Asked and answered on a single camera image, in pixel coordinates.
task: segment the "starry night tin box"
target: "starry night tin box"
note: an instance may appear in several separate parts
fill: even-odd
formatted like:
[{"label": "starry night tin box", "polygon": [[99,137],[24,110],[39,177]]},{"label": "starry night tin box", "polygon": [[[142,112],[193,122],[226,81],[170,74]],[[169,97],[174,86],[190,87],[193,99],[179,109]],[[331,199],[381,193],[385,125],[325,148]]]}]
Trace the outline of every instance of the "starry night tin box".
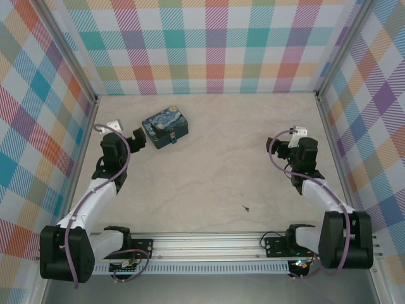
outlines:
[{"label": "starry night tin box", "polygon": [[145,119],[142,125],[157,149],[175,144],[177,139],[189,133],[189,123],[176,106]]}]

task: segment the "beige surface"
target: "beige surface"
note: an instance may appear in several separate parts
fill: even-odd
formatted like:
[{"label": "beige surface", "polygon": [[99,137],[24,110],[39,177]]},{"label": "beige surface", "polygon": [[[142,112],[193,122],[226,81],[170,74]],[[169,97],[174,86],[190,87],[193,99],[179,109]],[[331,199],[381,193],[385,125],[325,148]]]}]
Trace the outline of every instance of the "beige surface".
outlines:
[{"label": "beige surface", "polygon": [[[132,232],[266,231],[321,222],[323,214],[273,167],[265,150],[268,136],[293,125],[306,126],[319,141],[318,169],[343,198],[312,94],[108,96],[96,122],[119,118],[129,136],[171,105],[189,121],[189,134],[161,150],[148,141],[132,154],[127,181],[94,231],[107,225]],[[102,155],[101,139],[93,132],[74,202]]]}]

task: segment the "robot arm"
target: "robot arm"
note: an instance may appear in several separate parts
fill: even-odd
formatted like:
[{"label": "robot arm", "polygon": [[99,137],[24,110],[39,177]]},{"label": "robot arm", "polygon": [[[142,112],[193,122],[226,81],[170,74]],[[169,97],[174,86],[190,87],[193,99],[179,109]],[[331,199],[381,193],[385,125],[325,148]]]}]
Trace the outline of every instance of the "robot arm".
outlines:
[{"label": "robot arm", "polygon": [[[344,252],[346,238],[350,238],[344,268],[368,269],[373,265],[373,244],[371,218],[366,212],[358,212],[345,204],[333,193],[331,196],[325,178],[316,169],[318,142],[307,137],[305,127],[294,127],[290,130],[290,142],[275,140],[270,149],[269,138],[267,152],[278,154],[279,158],[288,161],[291,166],[292,185],[298,193],[325,212],[321,227],[313,225],[290,225],[285,235],[287,246],[292,254],[307,248],[319,255],[325,268],[337,268]],[[346,221],[341,205],[346,209],[350,221],[350,236],[346,236]]]},{"label": "robot arm", "polygon": [[[138,152],[145,146],[146,137],[142,129],[133,132],[135,139],[125,138],[130,152]],[[104,135],[100,143],[103,156],[98,160],[92,181],[81,201],[89,194],[86,202],[79,204],[55,226],[45,226],[40,234],[40,274],[44,279],[73,281],[65,251],[65,232],[73,219],[69,233],[70,255],[79,282],[86,282],[96,262],[118,250],[129,249],[131,237],[128,228],[107,227],[98,236],[90,236],[94,224],[106,205],[118,194],[127,178],[123,170],[128,152],[122,139],[114,133]]]}]

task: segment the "table surface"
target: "table surface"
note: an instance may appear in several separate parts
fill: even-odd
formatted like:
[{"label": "table surface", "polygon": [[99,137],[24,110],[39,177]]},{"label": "table surface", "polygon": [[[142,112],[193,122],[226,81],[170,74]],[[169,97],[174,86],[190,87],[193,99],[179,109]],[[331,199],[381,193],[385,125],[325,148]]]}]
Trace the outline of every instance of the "table surface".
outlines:
[{"label": "table surface", "polygon": [[[144,149],[131,155],[128,178],[93,232],[107,225],[126,226],[132,232],[231,232],[319,224],[323,213],[297,193],[265,150],[268,137],[293,125],[306,126],[319,142],[317,168],[343,198],[310,93],[106,96],[96,122],[118,118],[129,136],[143,119],[172,105],[189,121],[189,134],[160,150],[148,139]],[[74,205],[102,156],[101,139],[92,133]]]}]

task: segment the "wire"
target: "wire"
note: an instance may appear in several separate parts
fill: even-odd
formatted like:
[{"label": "wire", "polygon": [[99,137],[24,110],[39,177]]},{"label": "wire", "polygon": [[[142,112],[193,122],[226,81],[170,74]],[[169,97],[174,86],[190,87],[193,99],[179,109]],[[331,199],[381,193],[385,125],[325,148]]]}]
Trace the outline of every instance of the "wire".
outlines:
[{"label": "wire", "polygon": [[115,282],[125,283],[125,282],[132,281],[132,280],[135,279],[136,277],[139,277],[139,276],[143,273],[143,271],[146,270],[146,267],[149,265],[149,253],[146,252],[146,251],[144,251],[144,250],[140,250],[140,249],[127,249],[127,250],[121,250],[121,251],[113,252],[112,255],[117,255],[117,254],[119,254],[119,253],[128,253],[128,252],[141,253],[141,254],[145,255],[145,257],[146,257],[146,263],[145,263],[145,265],[142,267],[142,269],[141,269],[137,274],[132,274],[132,275],[131,275],[128,279],[126,279],[126,280],[121,280],[121,279],[117,278],[117,277],[115,276],[115,274],[117,273],[118,269],[117,269],[117,270],[114,270],[114,272],[113,272],[113,277],[114,277],[114,279],[115,279]]},{"label": "wire", "polygon": [[[302,178],[304,178],[304,179],[308,179],[308,180],[314,182],[315,184],[317,184],[318,186],[322,187],[322,188],[325,189],[325,191],[336,201],[336,203],[340,206],[340,209],[342,209],[342,211],[343,211],[344,218],[345,218],[345,221],[346,221],[346,239],[345,239],[345,242],[344,242],[344,248],[343,248],[342,258],[340,259],[340,262],[339,262],[339,265],[338,265],[337,268],[336,268],[336,271],[334,271],[334,272],[327,272],[327,271],[325,271],[325,274],[326,274],[327,276],[334,276],[334,275],[338,274],[338,273],[343,269],[343,266],[344,266],[344,264],[345,264],[345,262],[346,262],[347,254],[348,254],[348,252],[349,252],[350,235],[351,235],[351,231],[350,231],[350,228],[351,228],[351,227],[350,227],[349,214],[348,214],[346,208],[344,207],[344,205],[342,204],[342,202],[340,201],[340,199],[335,195],[335,193],[333,193],[332,190],[329,189],[328,186],[325,186],[325,185],[322,184],[320,181],[318,181],[318,180],[316,180],[316,179],[314,179],[314,178],[312,178],[312,177],[310,177],[310,176],[307,176],[307,175],[305,175],[305,174],[301,174],[301,173],[297,173],[297,172],[291,172],[291,171],[288,171],[288,170],[286,170],[286,169],[283,169],[282,167],[280,167],[279,165],[277,165],[277,164],[275,163],[275,161],[274,161],[274,159],[273,159],[273,156],[271,155],[271,150],[272,150],[272,148],[273,148],[273,145],[274,145],[276,139],[278,139],[281,135],[286,134],[286,133],[291,133],[291,131],[290,131],[290,130],[286,130],[286,131],[283,131],[283,132],[278,133],[278,134],[273,138],[273,140],[272,140],[271,143],[270,143],[270,147],[269,147],[269,150],[268,150],[269,153],[268,153],[268,154],[269,154],[269,156],[270,156],[270,161],[272,162],[272,164],[273,164],[276,168],[278,168],[279,170],[281,170],[281,171],[284,172],[284,173],[287,173],[287,174],[290,174],[290,175],[295,175],[295,176],[298,176],[298,177],[302,177]],[[311,274],[307,275],[306,277],[307,277],[307,278],[308,278],[308,277],[312,277],[312,276],[314,276],[314,275],[317,274],[317,273],[319,273],[319,271],[312,272]]]},{"label": "wire", "polygon": [[68,264],[69,264],[69,268],[70,268],[70,272],[72,273],[72,277],[73,277],[73,282],[75,285],[75,289],[78,288],[78,278],[77,278],[77,273],[76,273],[76,269],[75,269],[75,265],[73,264],[73,260],[72,260],[72,255],[70,253],[70,247],[69,247],[69,233],[70,233],[70,228],[72,227],[73,222],[76,220],[76,216],[79,212],[79,210],[83,207],[84,203],[89,199],[90,196],[92,196],[94,193],[96,193],[98,190],[100,190],[101,188],[103,188],[106,184],[109,184],[110,182],[114,181],[118,176],[120,176],[128,167],[129,161],[130,161],[130,157],[131,157],[131,150],[129,148],[128,142],[127,140],[122,136],[121,133],[117,132],[116,130],[114,130],[111,127],[108,127],[107,125],[102,125],[102,124],[95,124],[93,126],[94,130],[96,131],[100,131],[98,128],[105,128],[108,129],[110,131],[112,131],[112,133],[114,133],[115,135],[117,135],[124,143],[126,149],[127,149],[127,160],[124,163],[124,166],[122,167],[122,169],[120,171],[118,171],[114,176],[112,176],[112,178],[106,180],[105,182],[103,182],[101,185],[95,187],[93,189],[93,191],[88,192],[83,198],[82,200],[79,202],[79,204],[77,204],[77,207],[74,209],[72,216],[69,219],[68,225],[66,227],[66,231],[65,231],[65,251],[66,251],[66,258],[68,260]]},{"label": "wire", "polygon": [[[284,170],[287,169],[287,167],[288,167],[289,165],[290,165],[289,163],[286,164],[285,167],[284,167]],[[284,172],[284,175],[287,176],[287,178],[288,178],[289,180],[291,180],[291,176],[288,176],[287,173]]]},{"label": "wire", "polygon": [[261,239],[260,239],[260,241],[259,241],[259,245],[260,245],[263,249],[266,249],[266,247],[264,247],[264,246],[261,244],[261,242],[262,242],[262,240],[265,238],[265,236],[266,236],[267,234],[269,234],[269,233],[277,234],[277,235],[280,236],[281,238],[283,237],[281,234],[279,234],[279,233],[277,233],[277,232],[275,232],[275,231],[268,231],[268,232],[266,232],[265,234],[263,234],[263,235],[261,236]]}]

